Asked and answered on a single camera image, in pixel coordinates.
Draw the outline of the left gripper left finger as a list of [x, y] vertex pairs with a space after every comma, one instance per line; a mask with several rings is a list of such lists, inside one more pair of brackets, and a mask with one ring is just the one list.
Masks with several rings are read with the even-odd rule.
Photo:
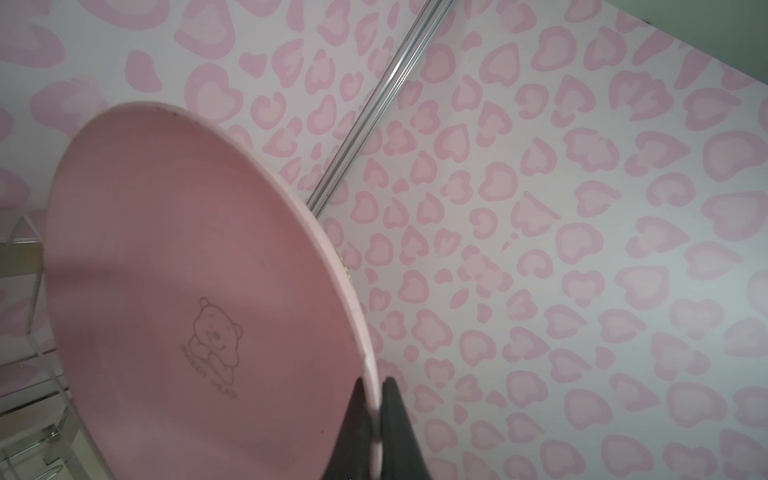
[[373, 420], [366, 404], [363, 381], [359, 378], [322, 480], [369, 480]]

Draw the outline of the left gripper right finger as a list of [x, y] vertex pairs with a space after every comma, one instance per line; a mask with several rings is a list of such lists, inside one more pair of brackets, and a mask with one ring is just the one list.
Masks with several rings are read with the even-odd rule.
[[382, 387], [380, 433], [383, 480], [431, 480], [396, 380]]

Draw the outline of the pink bear plate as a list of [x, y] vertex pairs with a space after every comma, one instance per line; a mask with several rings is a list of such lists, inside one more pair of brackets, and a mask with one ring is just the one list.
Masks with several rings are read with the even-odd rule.
[[88, 122], [52, 183], [46, 304], [117, 479], [320, 479], [371, 340], [323, 228], [221, 129], [161, 103]]

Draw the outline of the steel two-tier dish rack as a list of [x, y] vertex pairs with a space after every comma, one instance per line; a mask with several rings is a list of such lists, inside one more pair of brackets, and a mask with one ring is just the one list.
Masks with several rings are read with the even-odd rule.
[[44, 299], [41, 212], [1, 234], [1, 476], [109, 479], [68, 388]]

